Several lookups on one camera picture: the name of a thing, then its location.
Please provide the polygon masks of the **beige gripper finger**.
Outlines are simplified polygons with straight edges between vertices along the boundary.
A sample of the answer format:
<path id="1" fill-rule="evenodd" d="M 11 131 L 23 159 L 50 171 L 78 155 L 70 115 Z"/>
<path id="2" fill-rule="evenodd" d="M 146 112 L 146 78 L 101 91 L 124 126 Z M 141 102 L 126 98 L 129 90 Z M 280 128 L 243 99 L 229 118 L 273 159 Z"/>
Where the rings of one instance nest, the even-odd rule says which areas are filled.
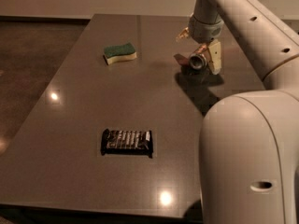
<path id="1" fill-rule="evenodd" d="M 185 38 L 189 38 L 190 35 L 189 35 L 189 28 L 186 27 L 184 28 L 176 37 L 176 41 L 179 42 L 181 41 L 182 39 L 185 39 Z"/>
<path id="2" fill-rule="evenodd" d="M 221 71 L 221 42 L 212 41 L 208 46 L 208 53 L 210 56 L 208 67 L 213 75 L 217 75 Z"/>

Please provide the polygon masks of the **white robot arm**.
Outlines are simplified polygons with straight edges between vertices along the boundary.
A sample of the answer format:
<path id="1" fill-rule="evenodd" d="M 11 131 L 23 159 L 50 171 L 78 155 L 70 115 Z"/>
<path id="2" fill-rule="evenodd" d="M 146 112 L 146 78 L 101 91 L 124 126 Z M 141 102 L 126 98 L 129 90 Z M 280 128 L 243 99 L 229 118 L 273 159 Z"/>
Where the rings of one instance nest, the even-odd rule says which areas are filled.
<path id="1" fill-rule="evenodd" d="M 182 36 L 220 69 L 227 27 L 264 85 L 226 97 L 204 117 L 199 172 L 204 224 L 298 224 L 299 37 L 258 0 L 196 0 Z"/>

